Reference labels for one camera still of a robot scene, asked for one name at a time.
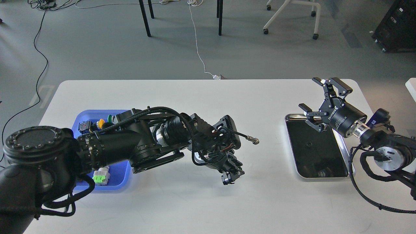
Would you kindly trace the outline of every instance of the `green part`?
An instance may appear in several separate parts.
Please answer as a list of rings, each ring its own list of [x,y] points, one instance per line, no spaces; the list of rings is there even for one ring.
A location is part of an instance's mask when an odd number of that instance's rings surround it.
[[[95,175],[92,179],[95,183],[102,183],[105,180],[105,175]]]

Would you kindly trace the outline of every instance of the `yellow part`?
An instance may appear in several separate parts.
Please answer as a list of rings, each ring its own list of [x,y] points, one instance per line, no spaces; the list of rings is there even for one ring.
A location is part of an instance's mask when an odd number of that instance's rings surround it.
[[[102,129],[102,126],[103,126],[104,123],[105,123],[105,120],[104,119],[100,119],[98,121],[98,123],[97,123],[97,127],[100,128],[100,129]]]

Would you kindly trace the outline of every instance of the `black cabinet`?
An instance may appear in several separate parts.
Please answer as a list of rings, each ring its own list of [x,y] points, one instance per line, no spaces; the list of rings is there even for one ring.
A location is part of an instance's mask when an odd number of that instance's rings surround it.
[[[384,52],[416,51],[416,0],[396,0],[372,37]]]

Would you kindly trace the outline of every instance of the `white connector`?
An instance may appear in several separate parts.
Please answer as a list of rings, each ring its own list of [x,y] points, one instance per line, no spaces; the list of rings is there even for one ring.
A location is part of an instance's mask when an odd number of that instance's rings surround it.
[[[94,171],[92,179],[94,180],[95,185],[107,185],[108,180],[110,179],[109,170],[110,166],[105,166],[98,169],[98,171]]]

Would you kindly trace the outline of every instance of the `plastic component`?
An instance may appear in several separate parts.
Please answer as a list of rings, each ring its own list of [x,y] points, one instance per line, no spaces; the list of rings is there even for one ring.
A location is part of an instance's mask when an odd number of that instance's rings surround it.
[[[96,185],[107,185],[110,179],[110,166],[102,167],[98,169],[98,171],[94,171],[94,176],[92,179],[94,180]]]
[[[102,129],[102,127],[103,127],[103,124],[105,123],[105,120],[104,119],[100,119],[100,120],[98,120],[98,122],[97,122],[97,127],[99,128],[99,129]]]

